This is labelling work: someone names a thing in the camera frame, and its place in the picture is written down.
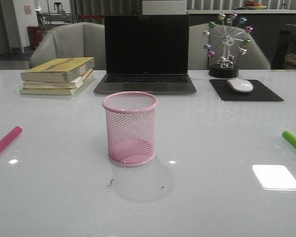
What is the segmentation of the pink marker pen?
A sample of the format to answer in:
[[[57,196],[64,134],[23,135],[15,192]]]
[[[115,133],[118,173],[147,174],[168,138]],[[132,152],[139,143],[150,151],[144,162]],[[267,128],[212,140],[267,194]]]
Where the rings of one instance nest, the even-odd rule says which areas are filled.
[[[20,126],[14,127],[8,134],[0,140],[0,154],[5,150],[21,133],[23,128]]]

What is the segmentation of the green marker pen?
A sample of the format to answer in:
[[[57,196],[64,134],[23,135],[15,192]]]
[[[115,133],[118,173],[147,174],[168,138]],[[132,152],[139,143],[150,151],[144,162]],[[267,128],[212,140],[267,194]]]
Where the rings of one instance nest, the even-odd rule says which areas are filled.
[[[292,132],[286,130],[282,133],[282,137],[296,149],[296,136]]]

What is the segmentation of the pink mesh pen holder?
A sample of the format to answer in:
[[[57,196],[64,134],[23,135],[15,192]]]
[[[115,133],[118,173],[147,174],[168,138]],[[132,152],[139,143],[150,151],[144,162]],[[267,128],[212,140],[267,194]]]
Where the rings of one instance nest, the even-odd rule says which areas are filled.
[[[142,165],[153,159],[157,98],[146,92],[124,91],[105,97],[102,106],[110,159],[123,166]]]

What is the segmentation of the grey open laptop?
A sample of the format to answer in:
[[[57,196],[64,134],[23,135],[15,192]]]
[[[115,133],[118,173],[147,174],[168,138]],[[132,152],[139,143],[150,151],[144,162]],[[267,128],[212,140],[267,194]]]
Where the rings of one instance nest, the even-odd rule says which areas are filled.
[[[106,16],[106,74],[94,93],[195,93],[188,43],[186,14]]]

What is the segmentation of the middle cream book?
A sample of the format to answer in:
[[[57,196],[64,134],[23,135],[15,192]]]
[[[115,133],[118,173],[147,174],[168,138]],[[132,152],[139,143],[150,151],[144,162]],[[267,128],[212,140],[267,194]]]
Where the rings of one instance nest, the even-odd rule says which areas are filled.
[[[23,88],[25,89],[78,89],[88,80],[91,76],[93,69],[89,69],[83,75],[76,77],[70,82],[35,82],[26,81],[23,82]]]

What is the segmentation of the white computer mouse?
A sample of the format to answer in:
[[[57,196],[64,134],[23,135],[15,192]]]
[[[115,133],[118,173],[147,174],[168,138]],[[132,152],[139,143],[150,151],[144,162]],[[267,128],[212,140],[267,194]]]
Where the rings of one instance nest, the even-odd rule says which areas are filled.
[[[247,93],[253,90],[253,85],[250,83],[249,80],[228,79],[226,82],[234,92]]]

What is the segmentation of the top yellow book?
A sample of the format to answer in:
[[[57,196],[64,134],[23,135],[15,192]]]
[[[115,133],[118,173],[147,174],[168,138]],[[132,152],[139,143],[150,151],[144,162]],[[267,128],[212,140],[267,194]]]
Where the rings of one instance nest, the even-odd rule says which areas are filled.
[[[38,82],[70,82],[93,68],[93,57],[56,58],[22,72],[21,79]]]

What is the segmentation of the yellow book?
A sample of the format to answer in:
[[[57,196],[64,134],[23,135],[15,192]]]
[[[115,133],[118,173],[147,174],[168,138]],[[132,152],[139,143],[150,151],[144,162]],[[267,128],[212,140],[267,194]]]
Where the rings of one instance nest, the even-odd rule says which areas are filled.
[[[70,82],[93,68],[93,57],[56,58],[22,72],[21,79],[38,82]]]
[[[85,88],[85,84],[88,85],[90,81],[93,81],[95,78],[93,75],[90,75],[81,86],[75,89],[25,89],[20,88],[18,92],[23,95],[73,95],[81,88]]]

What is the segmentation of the ferris wheel desk toy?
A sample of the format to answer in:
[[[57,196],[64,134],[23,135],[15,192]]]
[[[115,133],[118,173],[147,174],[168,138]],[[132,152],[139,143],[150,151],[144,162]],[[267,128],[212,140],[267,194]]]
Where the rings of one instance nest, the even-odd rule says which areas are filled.
[[[253,26],[246,26],[241,32],[235,33],[235,27],[232,23],[237,18],[236,12],[231,12],[228,15],[225,13],[219,13],[218,19],[222,22],[222,30],[218,29],[218,24],[215,21],[210,21],[208,24],[209,29],[203,31],[203,37],[209,38],[210,36],[216,37],[218,43],[204,44],[204,49],[207,51],[209,58],[213,58],[217,50],[222,48],[222,56],[217,60],[216,63],[209,67],[209,75],[218,78],[234,78],[238,76],[238,68],[234,63],[235,55],[231,52],[230,48],[235,46],[238,48],[240,55],[245,55],[247,49],[240,47],[238,43],[242,43],[248,46],[251,43],[249,38],[240,39],[238,36],[243,33],[251,33],[253,31]]]

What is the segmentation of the black mouse pad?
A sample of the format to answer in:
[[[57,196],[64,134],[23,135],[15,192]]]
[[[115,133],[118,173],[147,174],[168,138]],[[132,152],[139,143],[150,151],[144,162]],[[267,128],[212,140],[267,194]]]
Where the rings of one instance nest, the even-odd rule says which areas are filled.
[[[225,101],[247,101],[247,102],[282,102],[280,96],[256,79],[249,82],[253,85],[251,92],[235,92],[227,84],[226,79],[209,80],[215,91]]]

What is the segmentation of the bottom yellow book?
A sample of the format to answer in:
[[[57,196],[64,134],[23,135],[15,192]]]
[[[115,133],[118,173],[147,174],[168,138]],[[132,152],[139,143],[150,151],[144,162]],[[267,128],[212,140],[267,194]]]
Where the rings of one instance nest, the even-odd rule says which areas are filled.
[[[93,81],[95,78],[93,75],[90,75],[81,86],[75,89],[25,89],[20,88],[18,92],[23,95],[73,95],[81,88],[85,88],[85,84],[88,85],[90,81]]]

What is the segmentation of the red trash bin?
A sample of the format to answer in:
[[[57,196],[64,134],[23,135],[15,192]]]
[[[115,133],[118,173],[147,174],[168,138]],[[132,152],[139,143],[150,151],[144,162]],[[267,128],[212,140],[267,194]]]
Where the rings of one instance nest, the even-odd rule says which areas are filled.
[[[28,26],[27,27],[30,47],[35,50],[42,42],[42,28],[41,26]]]

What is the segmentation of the fruit bowl on counter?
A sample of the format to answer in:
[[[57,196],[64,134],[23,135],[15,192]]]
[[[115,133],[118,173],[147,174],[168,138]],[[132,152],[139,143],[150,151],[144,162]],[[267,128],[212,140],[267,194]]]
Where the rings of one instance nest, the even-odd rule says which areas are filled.
[[[244,2],[244,7],[249,10],[261,10],[261,9],[267,8],[266,5],[263,5],[262,3],[255,2],[253,0],[246,0]]]

